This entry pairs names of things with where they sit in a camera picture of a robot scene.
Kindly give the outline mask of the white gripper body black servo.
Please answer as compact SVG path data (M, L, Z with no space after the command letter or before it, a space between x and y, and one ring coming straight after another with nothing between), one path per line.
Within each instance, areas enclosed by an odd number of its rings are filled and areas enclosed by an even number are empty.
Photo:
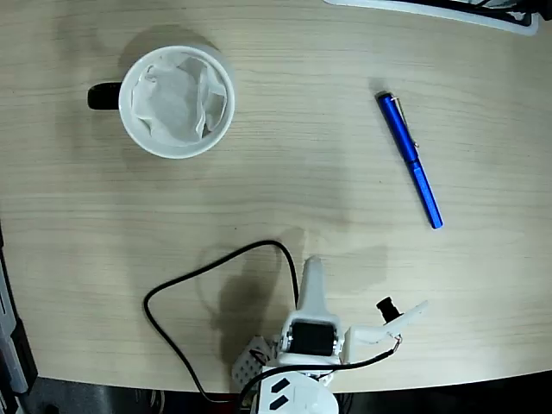
M327 311L294 310L281 330L279 365L338 365L344 343L341 319Z

